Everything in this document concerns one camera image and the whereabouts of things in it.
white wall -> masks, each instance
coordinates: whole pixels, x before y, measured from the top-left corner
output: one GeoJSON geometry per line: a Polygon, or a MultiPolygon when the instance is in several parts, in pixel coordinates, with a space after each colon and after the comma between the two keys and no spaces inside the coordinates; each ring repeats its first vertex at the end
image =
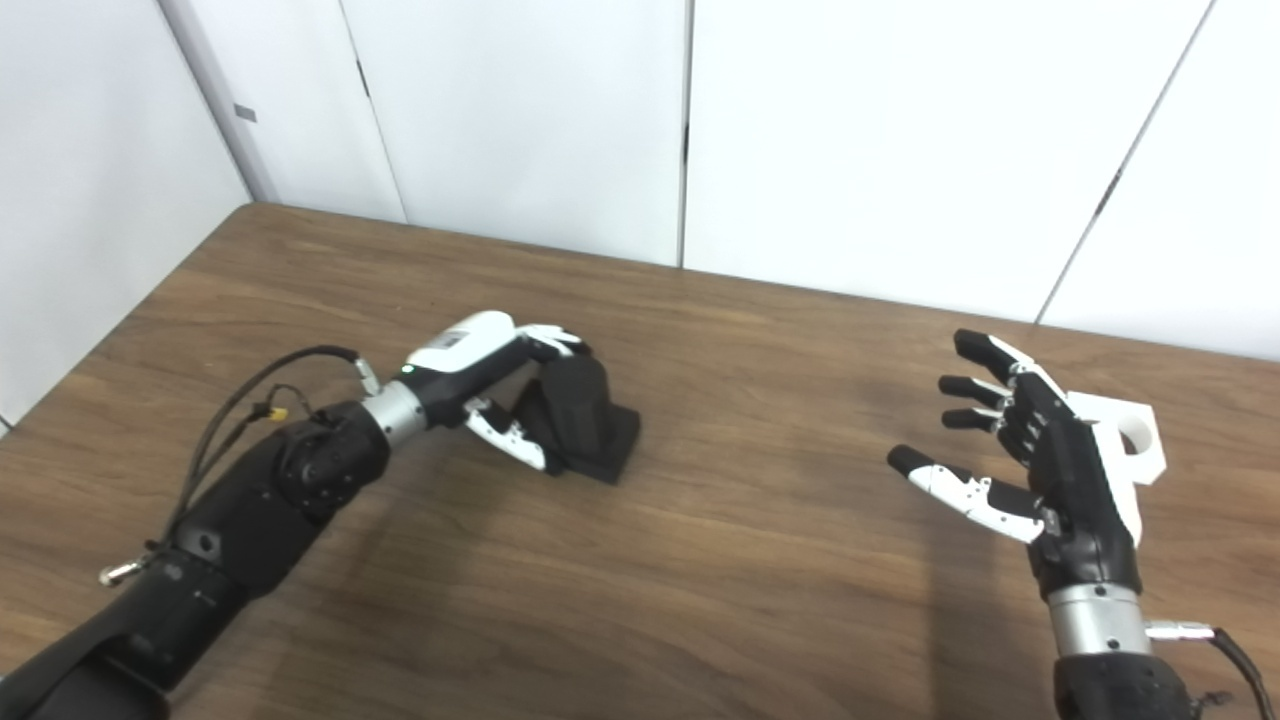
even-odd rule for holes
{"type": "Polygon", "coordinates": [[[1277,38],[1215,5],[1046,323],[1280,360],[1277,38]]]}
{"type": "Polygon", "coordinates": [[[1032,320],[1206,0],[699,0],[690,268],[1032,320]]]}
{"type": "Polygon", "coordinates": [[[338,0],[160,3],[256,199],[404,222],[338,0]]]}
{"type": "Polygon", "coordinates": [[[17,421],[247,193],[152,0],[0,4],[0,102],[17,421]]]}
{"type": "Polygon", "coordinates": [[[411,223],[675,264],[685,0],[344,6],[411,223]]]}

panel seam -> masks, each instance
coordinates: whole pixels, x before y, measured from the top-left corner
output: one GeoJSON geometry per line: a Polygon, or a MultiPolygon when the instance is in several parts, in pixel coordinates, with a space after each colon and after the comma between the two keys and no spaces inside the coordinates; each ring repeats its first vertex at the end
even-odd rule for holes
{"type": "Polygon", "coordinates": [[[689,215],[689,110],[694,85],[694,14],[698,0],[685,5],[685,78],[681,97],[680,200],[676,208],[676,266],[685,266],[685,227],[689,215]]]}
{"type": "Polygon", "coordinates": [[[1110,202],[1116,186],[1120,184],[1120,179],[1124,177],[1125,169],[1129,168],[1129,161],[1133,159],[1133,154],[1138,150],[1138,145],[1147,135],[1147,129],[1151,128],[1152,119],[1155,119],[1160,106],[1165,102],[1165,96],[1169,95],[1169,88],[1172,87],[1174,81],[1178,78],[1178,72],[1183,69],[1183,63],[1187,60],[1187,55],[1190,53],[1192,46],[1196,45],[1196,38],[1199,37],[1201,29],[1204,28],[1204,23],[1208,20],[1215,5],[1217,5],[1217,0],[1210,0],[1208,5],[1204,6],[1204,13],[1201,14],[1199,22],[1196,23],[1196,29],[1192,31],[1190,37],[1187,38],[1187,45],[1183,46],[1181,54],[1178,55],[1178,61],[1175,61],[1174,68],[1169,70],[1169,77],[1165,78],[1165,85],[1160,88],[1160,94],[1156,95],[1156,101],[1151,104],[1151,110],[1147,111],[1147,117],[1142,120],[1142,126],[1138,128],[1138,133],[1134,136],[1133,142],[1129,143],[1129,150],[1120,160],[1120,167],[1116,168],[1116,173],[1111,177],[1111,182],[1107,184],[1106,191],[1103,191],[1102,199],[1098,201],[1098,206],[1093,210],[1093,217],[1091,217],[1088,224],[1084,225],[1084,232],[1082,232],[1080,238],[1075,241],[1075,247],[1071,249],[1071,254],[1066,258],[1066,264],[1062,265],[1062,270],[1057,274],[1053,287],[1050,288],[1048,296],[1044,299],[1044,304],[1041,305],[1039,313],[1036,314],[1037,325],[1044,323],[1044,315],[1048,314],[1050,305],[1052,305],[1053,299],[1057,297],[1057,291],[1062,288],[1062,282],[1066,281],[1068,273],[1071,272],[1071,265],[1075,264],[1075,259],[1080,254],[1080,249],[1084,247],[1084,242],[1093,232],[1093,225],[1098,223],[1102,210],[1110,202]]]}
{"type": "Polygon", "coordinates": [[[365,67],[360,61],[360,49],[356,47],[356,36],[351,32],[351,18],[347,17],[347,6],[338,0],[338,12],[342,13],[342,24],[347,28],[347,42],[351,45],[351,54],[356,59],[356,68],[360,72],[360,83],[364,86],[365,100],[369,101],[369,113],[374,117],[374,129],[378,131],[378,143],[383,146],[383,158],[387,160],[387,172],[392,176],[392,187],[396,188],[396,200],[401,205],[401,215],[404,224],[412,225],[408,219],[408,208],[404,205],[404,192],[401,191],[399,178],[396,177],[396,164],[392,163],[392,151],[387,147],[387,136],[383,133],[383,122],[378,118],[378,105],[374,102],[374,94],[369,90],[369,78],[365,76],[365,67]]]}

wooden table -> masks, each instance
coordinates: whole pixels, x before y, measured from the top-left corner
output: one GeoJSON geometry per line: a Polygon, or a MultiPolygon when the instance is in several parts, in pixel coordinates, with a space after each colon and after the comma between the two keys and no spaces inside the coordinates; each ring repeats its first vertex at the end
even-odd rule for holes
{"type": "MultiPolygon", "coordinates": [[[[209,415],[269,359],[335,342],[389,374],[489,307],[605,360],[644,415],[622,484],[425,436],[241,616],[175,719],[1051,717],[1023,550],[883,460],[910,442],[1020,478],[938,424],[937,375],[972,369],[957,327],[1155,405],[1170,470],[1139,489],[1144,607],[1229,626],[1280,687],[1280,365],[270,205],[0,441],[0,667],[110,598],[97,570],[157,533],[209,415]]],[[[348,375],[284,373],[319,401],[348,375]]],[[[1212,650],[1162,655],[1236,694],[1211,720],[1256,716],[1212,650]]]]}

robotic arm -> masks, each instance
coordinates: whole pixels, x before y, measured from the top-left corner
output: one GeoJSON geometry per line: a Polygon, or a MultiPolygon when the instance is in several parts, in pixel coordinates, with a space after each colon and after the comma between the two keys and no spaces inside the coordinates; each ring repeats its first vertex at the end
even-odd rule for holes
{"type": "Polygon", "coordinates": [[[344,348],[282,357],[215,415],[161,539],[138,560],[104,570],[100,580],[137,578],[99,615],[0,682],[0,720],[168,717],[164,693],[250,601],[284,580],[337,511],[383,475],[394,448],[422,430],[466,424],[539,470],[554,475],[567,468],[617,482],[640,421],[609,401],[607,383],[579,337],[554,325],[516,327],[498,311],[472,315],[417,348],[383,387],[344,348]],[[305,405],[306,420],[260,441],[191,503],[204,474],[244,427],[276,410],[256,405],[206,461],[221,420],[268,374],[307,355],[352,363],[367,397],[317,411],[305,405]],[[530,360],[541,364],[541,379],[529,383],[513,411],[480,396],[530,360]]]}
{"type": "Polygon", "coordinates": [[[943,465],[900,445],[888,462],[916,487],[970,520],[1027,544],[1048,605],[1059,660],[1055,702],[1064,720],[1190,720],[1181,679],[1152,653],[1152,641],[1203,641],[1244,673],[1265,719],[1271,703],[1257,669],[1220,628],[1147,621],[1138,597],[1142,516],[1135,484],[1165,470],[1147,405],[1064,392],[1036,361],[998,338],[959,331],[956,352],[1001,383],[945,375],[938,388],[983,407],[948,410],[947,428],[982,429],[1028,469],[1029,489],[943,465]]]}

wire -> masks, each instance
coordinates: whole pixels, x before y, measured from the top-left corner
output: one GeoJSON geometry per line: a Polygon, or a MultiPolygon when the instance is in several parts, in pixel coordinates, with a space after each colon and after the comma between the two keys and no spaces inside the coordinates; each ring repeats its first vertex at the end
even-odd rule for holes
{"type": "MultiPolygon", "coordinates": [[[[252,419],[246,418],[244,420],[241,420],[236,425],[236,428],[233,428],[230,433],[228,433],[227,438],[221,442],[221,445],[219,445],[218,450],[214,451],[212,459],[209,462],[206,462],[205,455],[209,452],[209,445],[214,441],[214,436],[218,433],[218,428],[220,428],[221,424],[227,420],[227,416],[230,415],[232,410],[234,410],[236,406],[239,405],[239,402],[244,400],[244,397],[248,393],[253,392],[253,388],[261,384],[261,382],[265,380],[268,375],[279,370],[280,368],[284,368],[285,365],[296,363],[303,357],[310,357],[312,355],[329,355],[333,357],[346,360],[352,365],[355,365],[356,361],[360,360],[360,354],[357,354],[355,350],[339,347],[337,345],[316,345],[312,347],[296,350],[293,352],[289,352],[288,355],[276,357],[274,361],[271,361],[265,368],[253,374],[253,377],[244,380],[244,383],[241,384],[241,387],[236,392],[233,392],[230,397],[227,398],[225,402],[223,402],[221,407],[219,407],[218,411],[214,413],[214,416],[209,420],[209,424],[205,425],[205,432],[200,434],[200,439],[196,442],[196,450],[191,455],[191,464],[187,466],[187,477],[182,483],[182,492],[178,495],[178,502],[174,505],[173,512],[169,515],[169,520],[165,523],[164,533],[160,536],[159,544],[165,544],[173,539],[173,532],[178,527],[178,521],[182,520],[182,516],[186,515],[187,510],[191,507],[191,498],[196,495],[196,491],[200,488],[200,482],[204,479],[205,474],[210,469],[212,469],[214,464],[218,462],[218,460],[230,448],[230,446],[237,439],[239,439],[239,436],[244,432],[244,428],[247,428],[250,423],[253,423],[255,420],[260,419],[260,418],[253,418],[253,415],[256,414],[255,409],[255,413],[251,413],[248,416],[252,419]]],[[[274,395],[276,389],[288,389],[288,388],[292,388],[298,395],[298,397],[302,398],[302,393],[297,391],[297,388],[294,388],[293,386],[280,384],[278,387],[271,388],[271,393],[274,395]]],[[[303,409],[306,409],[310,414],[308,405],[303,405],[303,409]]]]}
{"type": "Polygon", "coordinates": [[[1222,651],[1222,655],[1231,661],[1231,665],[1235,665],[1236,670],[1244,675],[1244,679],[1249,683],[1249,689],[1253,691],[1253,700],[1258,703],[1258,714],[1262,716],[1262,720],[1276,720],[1275,710],[1271,708],[1271,698],[1267,696],[1267,689],[1262,685],[1262,674],[1258,673],[1257,665],[1249,660],[1244,648],[1235,644],[1231,635],[1226,634],[1226,630],[1222,628],[1213,628],[1213,637],[1208,642],[1222,651]]]}
{"type": "Polygon", "coordinates": [[[274,386],[271,386],[271,391],[266,393],[266,400],[264,400],[262,402],[265,402],[269,407],[274,407],[275,393],[280,392],[282,389],[287,389],[291,393],[293,393],[293,398],[298,401],[298,405],[302,407],[302,411],[306,413],[308,418],[315,416],[316,411],[312,410],[311,404],[307,402],[306,393],[303,393],[301,389],[288,383],[275,383],[274,386]]]}

